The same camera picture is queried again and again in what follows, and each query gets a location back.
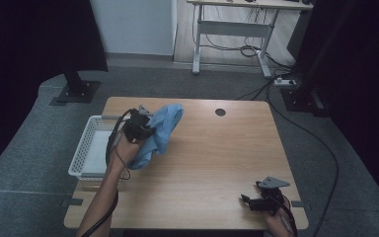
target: black panel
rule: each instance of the black panel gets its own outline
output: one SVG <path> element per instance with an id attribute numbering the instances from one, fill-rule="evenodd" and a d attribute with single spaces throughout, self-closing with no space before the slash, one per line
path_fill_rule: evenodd
<path id="1" fill-rule="evenodd" d="M 316 10 L 311 22 L 325 15 Z M 305 42 L 313 40 L 312 30 Z M 321 60 L 316 62 L 314 57 L 305 67 L 309 69 L 309 87 L 303 92 L 310 95 L 314 88 L 326 91 L 330 116 L 379 185 L 379 4 L 356 1 L 332 40 Z M 301 55 L 313 46 L 302 48 Z"/>
<path id="2" fill-rule="evenodd" d="M 0 1 L 0 154 L 65 68 L 108 70 L 90 2 Z"/>

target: plastic basket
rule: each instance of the plastic basket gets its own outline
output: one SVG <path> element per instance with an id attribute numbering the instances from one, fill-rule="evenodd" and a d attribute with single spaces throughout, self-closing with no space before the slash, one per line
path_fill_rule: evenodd
<path id="1" fill-rule="evenodd" d="M 69 175 L 79 180 L 101 181 L 107 169 L 106 149 L 118 117 L 92 116 L 76 148 Z"/>

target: wooden table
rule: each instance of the wooden table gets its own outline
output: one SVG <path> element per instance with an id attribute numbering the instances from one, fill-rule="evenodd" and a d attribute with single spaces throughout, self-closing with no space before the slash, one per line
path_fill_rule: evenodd
<path id="1" fill-rule="evenodd" d="M 167 153 L 153 155 L 147 167 L 119 183 L 113 228 L 266 229 L 263 215 L 250 211 L 240 196 L 259 198 L 255 181 L 267 176 L 290 183 L 282 192 L 301 200 L 265 102 L 115 97 L 104 115 L 119 116 L 140 104 L 155 112 L 172 103 L 181 103 L 185 113 Z M 69 206 L 67 227 L 78 228 L 97 188 L 78 182 L 73 198 L 83 203 Z M 298 229 L 307 228 L 304 208 L 292 211 Z"/>
<path id="2" fill-rule="evenodd" d="M 205 35 L 220 35 L 220 36 L 234 36 L 234 37 L 253 37 L 264 38 L 261 50 L 257 50 L 257 56 L 265 78 L 271 78 L 265 61 L 266 49 L 272 36 L 275 21 L 278 16 L 279 10 L 302 10 L 309 11 L 313 9 L 313 5 L 308 5 L 300 2 L 284 1 L 284 0 L 257 0 L 255 2 L 247 2 L 245 0 L 187 0 L 188 3 L 198 6 L 198 19 L 196 25 L 196 40 L 193 50 L 192 61 L 192 74 L 199 74 L 199 56 L 200 56 L 200 37 L 201 34 Z M 252 23 L 229 23 L 229 22 L 215 22 L 204 21 L 202 19 L 203 6 L 226 6 L 226 7 L 249 7 L 249 8 L 265 8 L 275 9 L 268 25 L 265 24 L 252 24 Z"/>

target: stand base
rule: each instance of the stand base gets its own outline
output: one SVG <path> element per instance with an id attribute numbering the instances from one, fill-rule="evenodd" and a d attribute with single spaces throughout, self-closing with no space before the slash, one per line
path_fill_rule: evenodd
<path id="1" fill-rule="evenodd" d="M 83 92 L 73 93 L 68 85 L 63 88 L 63 91 L 58 97 L 54 97 L 50 102 L 51 106 L 65 106 L 67 103 L 91 103 L 92 98 L 98 90 L 101 82 L 99 81 L 83 81 L 86 85 Z"/>

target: gray carpet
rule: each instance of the gray carpet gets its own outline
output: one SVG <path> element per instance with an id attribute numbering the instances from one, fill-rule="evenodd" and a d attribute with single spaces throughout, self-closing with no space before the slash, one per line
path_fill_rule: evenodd
<path id="1" fill-rule="evenodd" d="M 186 69 L 144 67 L 110 67 L 109 73 L 80 75 L 102 82 L 92 103 L 50 106 L 65 80 L 49 79 L 40 86 L 33 109 L 0 156 L 0 236 L 74 235 L 75 230 L 63 225 L 66 207 L 62 203 L 71 197 L 77 182 L 67 170 L 88 117 L 100 115 L 107 98 L 234 100 L 267 82 L 258 73 L 203 70 L 194 77 Z M 379 236 L 379 188 L 334 123 L 287 112 L 273 86 L 270 97 L 285 116 L 321 137 L 339 159 L 339 183 L 318 236 Z M 265 93 L 260 94 L 258 100 L 264 99 Z M 273 115 L 310 222 L 299 236 L 311 236 L 335 178 L 335 162 L 318 140 Z"/>

